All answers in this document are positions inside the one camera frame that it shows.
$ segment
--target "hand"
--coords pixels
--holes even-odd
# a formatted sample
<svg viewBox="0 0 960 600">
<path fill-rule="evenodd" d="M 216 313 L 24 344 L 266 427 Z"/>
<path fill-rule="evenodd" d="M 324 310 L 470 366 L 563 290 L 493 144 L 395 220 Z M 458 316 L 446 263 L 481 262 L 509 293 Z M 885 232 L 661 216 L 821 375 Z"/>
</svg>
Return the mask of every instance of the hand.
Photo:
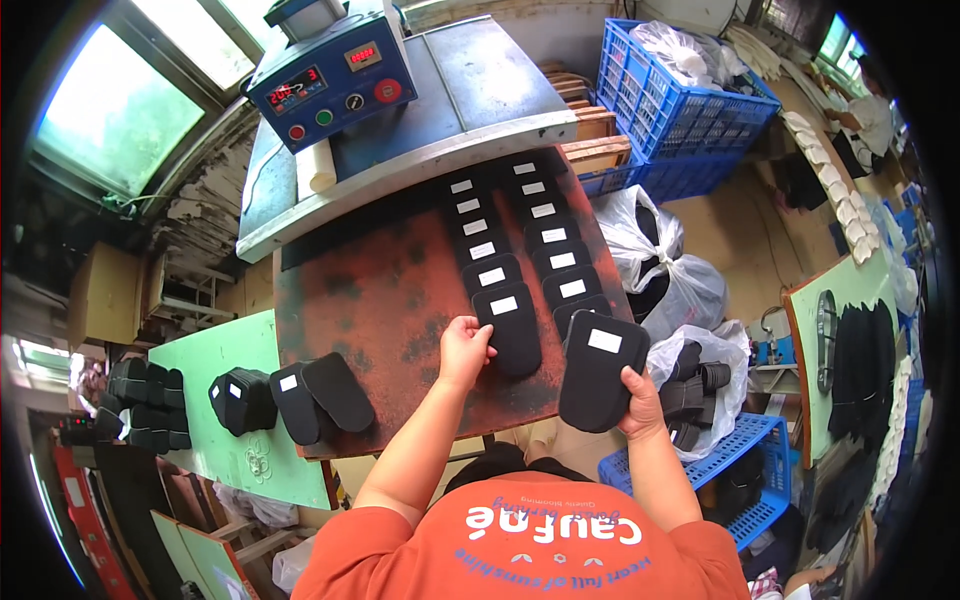
<svg viewBox="0 0 960 600">
<path fill-rule="evenodd" d="M 627 441 L 646 439 L 665 428 L 660 394 L 654 387 L 650 373 L 644 369 L 643 375 L 638 375 L 632 367 L 627 366 L 620 371 L 620 381 L 631 394 L 627 414 L 617 424 L 627 436 Z"/>
<path fill-rule="evenodd" d="M 440 338 L 440 377 L 469 390 L 476 383 L 480 368 L 490 364 L 496 349 L 488 346 L 493 325 L 483 327 L 476 317 L 457 317 Z"/>
</svg>

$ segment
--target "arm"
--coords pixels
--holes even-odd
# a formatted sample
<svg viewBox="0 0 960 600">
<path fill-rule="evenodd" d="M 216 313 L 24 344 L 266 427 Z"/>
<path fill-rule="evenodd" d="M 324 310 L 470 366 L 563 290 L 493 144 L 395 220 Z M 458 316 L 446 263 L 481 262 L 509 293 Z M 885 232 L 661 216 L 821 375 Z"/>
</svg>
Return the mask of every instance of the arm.
<svg viewBox="0 0 960 600">
<path fill-rule="evenodd" d="M 356 508 L 381 506 L 416 528 L 444 472 L 464 400 L 480 368 L 496 350 L 487 342 L 493 325 L 457 317 L 440 340 L 440 376 L 430 392 L 384 448 L 357 494 Z"/>
<path fill-rule="evenodd" d="M 697 494 L 670 442 L 653 380 L 646 371 L 640 376 L 630 367 L 623 368 L 620 379 L 631 393 L 619 427 L 627 436 L 634 499 L 668 533 L 703 520 Z"/>
</svg>

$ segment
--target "control panel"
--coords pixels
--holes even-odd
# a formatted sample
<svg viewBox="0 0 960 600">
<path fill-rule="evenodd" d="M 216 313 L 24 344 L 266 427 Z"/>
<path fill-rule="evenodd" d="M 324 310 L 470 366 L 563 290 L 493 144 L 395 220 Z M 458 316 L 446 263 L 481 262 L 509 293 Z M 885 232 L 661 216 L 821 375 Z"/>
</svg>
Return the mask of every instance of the control panel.
<svg viewBox="0 0 960 600">
<path fill-rule="evenodd" d="M 382 2 L 353 0 L 325 31 L 268 50 L 245 94 L 296 153 L 417 98 L 397 38 Z"/>
</svg>

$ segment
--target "orange t-shirt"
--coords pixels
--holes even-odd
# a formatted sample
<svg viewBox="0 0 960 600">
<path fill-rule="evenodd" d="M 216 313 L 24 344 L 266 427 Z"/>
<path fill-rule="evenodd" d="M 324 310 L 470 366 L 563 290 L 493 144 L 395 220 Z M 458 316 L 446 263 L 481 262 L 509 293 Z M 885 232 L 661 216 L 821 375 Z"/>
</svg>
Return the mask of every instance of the orange t-shirt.
<svg viewBox="0 0 960 600">
<path fill-rule="evenodd" d="M 454 490 L 416 531 L 380 507 L 332 518 L 292 600 L 539 593 L 750 598 L 733 538 L 719 525 L 667 534 L 615 488 L 522 471 Z"/>
</svg>

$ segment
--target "digital display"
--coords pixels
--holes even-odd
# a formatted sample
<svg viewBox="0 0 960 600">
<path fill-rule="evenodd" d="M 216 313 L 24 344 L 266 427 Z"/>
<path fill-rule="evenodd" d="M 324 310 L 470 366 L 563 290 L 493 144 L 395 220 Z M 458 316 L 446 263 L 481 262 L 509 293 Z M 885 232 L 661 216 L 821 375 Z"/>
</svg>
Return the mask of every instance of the digital display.
<svg viewBox="0 0 960 600">
<path fill-rule="evenodd" d="M 281 114 L 324 89 L 324 76 L 317 65 L 313 65 L 286 83 L 278 85 L 266 98 L 274 113 Z"/>
</svg>

